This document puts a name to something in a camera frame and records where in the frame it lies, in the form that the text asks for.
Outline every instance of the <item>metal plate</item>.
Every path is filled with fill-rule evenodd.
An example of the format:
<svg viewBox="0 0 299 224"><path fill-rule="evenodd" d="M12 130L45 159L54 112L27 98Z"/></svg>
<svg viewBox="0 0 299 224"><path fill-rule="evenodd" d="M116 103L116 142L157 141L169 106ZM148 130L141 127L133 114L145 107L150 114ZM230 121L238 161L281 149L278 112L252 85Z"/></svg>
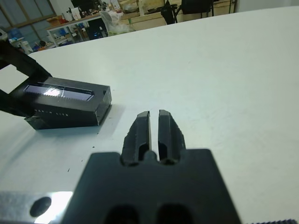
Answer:
<svg viewBox="0 0 299 224"><path fill-rule="evenodd" d="M71 191L59 191L50 193L24 193L24 192L0 192L0 223L35 223L58 224L65 212L65 208L72 196ZM41 198L49 197L50 206L40 216L30 215L33 204Z"/></svg>

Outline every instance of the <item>black office chair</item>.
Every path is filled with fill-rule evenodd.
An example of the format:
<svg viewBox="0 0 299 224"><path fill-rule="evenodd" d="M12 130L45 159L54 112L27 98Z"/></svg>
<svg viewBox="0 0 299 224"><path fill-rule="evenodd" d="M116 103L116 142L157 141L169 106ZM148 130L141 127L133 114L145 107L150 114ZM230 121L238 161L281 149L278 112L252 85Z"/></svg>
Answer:
<svg viewBox="0 0 299 224"><path fill-rule="evenodd" d="M182 10L183 14L208 13L212 10L214 16L214 0L182 0L182 4L178 7L177 4L171 5L167 0L161 9L161 15L164 17L166 24L177 23L177 15Z"/></svg>

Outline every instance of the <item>wall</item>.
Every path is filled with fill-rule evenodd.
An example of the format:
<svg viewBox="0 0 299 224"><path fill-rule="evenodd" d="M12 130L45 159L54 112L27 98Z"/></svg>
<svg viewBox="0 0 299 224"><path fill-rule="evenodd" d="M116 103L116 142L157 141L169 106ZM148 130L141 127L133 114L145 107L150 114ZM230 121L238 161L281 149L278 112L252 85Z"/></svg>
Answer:
<svg viewBox="0 0 299 224"><path fill-rule="evenodd" d="M69 10L69 8L74 8L71 0L50 0L56 15L61 15Z"/></svg>
<svg viewBox="0 0 299 224"><path fill-rule="evenodd" d="M299 5L299 0L238 0L237 12Z"/></svg>

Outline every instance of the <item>black rectangular box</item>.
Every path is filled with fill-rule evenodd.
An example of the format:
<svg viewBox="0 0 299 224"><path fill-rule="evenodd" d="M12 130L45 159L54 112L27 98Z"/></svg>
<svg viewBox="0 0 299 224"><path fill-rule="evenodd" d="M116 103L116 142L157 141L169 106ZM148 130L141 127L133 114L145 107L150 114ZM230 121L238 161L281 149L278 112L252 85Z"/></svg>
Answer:
<svg viewBox="0 0 299 224"><path fill-rule="evenodd" d="M34 108L34 129L98 126L111 104L109 86L61 78L28 78L9 95Z"/></svg>

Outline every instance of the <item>workbench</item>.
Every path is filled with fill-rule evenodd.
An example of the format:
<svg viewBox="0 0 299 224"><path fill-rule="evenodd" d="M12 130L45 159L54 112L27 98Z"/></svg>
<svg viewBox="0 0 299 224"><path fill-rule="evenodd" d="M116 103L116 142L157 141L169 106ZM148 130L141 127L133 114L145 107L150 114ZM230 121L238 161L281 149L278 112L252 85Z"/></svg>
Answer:
<svg viewBox="0 0 299 224"><path fill-rule="evenodd" d="M93 152L121 152L138 113L172 113L212 150L243 223L299 220L299 7L209 17L33 53L54 77L110 85L100 127L36 131L0 112L0 190L73 191ZM8 66L0 87L26 77Z"/></svg>
<svg viewBox="0 0 299 224"><path fill-rule="evenodd" d="M73 21L71 21L71 22L67 22L67 23L59 24L59 25L57 25L57 26L49 27L49 28L47 28L46 30L47 30L48 34L52 37L52 39L53 39L53 43L54 43L55 47L58 47L59 44L56 42L56 39L55 39L54 36L52 35L51 31L58 30L58 29L61 29L61 28L66 28L67 31L69 32L69 34L71 35L71 38L72 38L73 43L75 43L75 41L74 41L74 39L73 39L73 36L72 36L72 34L71 34L71 31L70 31L69 26L76 26L76 27L78 28L77 25L78 25L79 23L88 22L88 21L92 21L92 20L97 20L97 19L99 19L99 18L101 18L101 15L100 15L99 13L94 14L94 15L88 15L88 16L86 16L86 17L84 17L84 18L81 18L81 19L78 19L78 20L73 20ZM81 32L79 31L78 33L79 33L79 36L80 36L80 38L81 38L81 41L84 41L84 40L83 40L83 37L82 37L82 35L81 35Z"/></svg>
<svg viewBox="0 0 299 224"><path fill-rule="evenodd" d="M181 1L178 0L170 0L170 4L177 4L178 6L181 5ZM224 15L230 14L234 12L235 2L230 0L220 0L214 2L214 15ZM206 18L212 16L212 11L208 13L194 13L194 14L183 14L182 10L179 11L177 15L178 22L185 22L190 20L197 20L200 18ZM134 30L144 30L150 29L154 27L165 26L166 22L161 12L146 14L146 15L139 15L137 13L130 13L124 14L123 18L129 17L129 19L122 19L120 23L131 25Z"/></svg>

